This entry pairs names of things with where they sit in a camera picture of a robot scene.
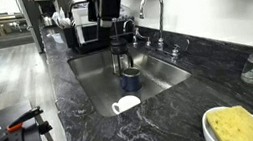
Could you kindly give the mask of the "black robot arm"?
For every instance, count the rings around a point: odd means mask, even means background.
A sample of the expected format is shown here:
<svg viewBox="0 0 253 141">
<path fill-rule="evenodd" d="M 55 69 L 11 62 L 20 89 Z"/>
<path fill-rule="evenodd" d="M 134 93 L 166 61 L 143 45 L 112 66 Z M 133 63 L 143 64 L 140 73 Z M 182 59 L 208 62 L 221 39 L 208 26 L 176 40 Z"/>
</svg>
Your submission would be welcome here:
<svg viewBox="0 0 253 141">
<path fill-rule="evenodd" d="M 121 0 L 87 0 L 88 19 L 100 27 L 110 28 L 112 20 L 119 18 Z"/>
</svg>

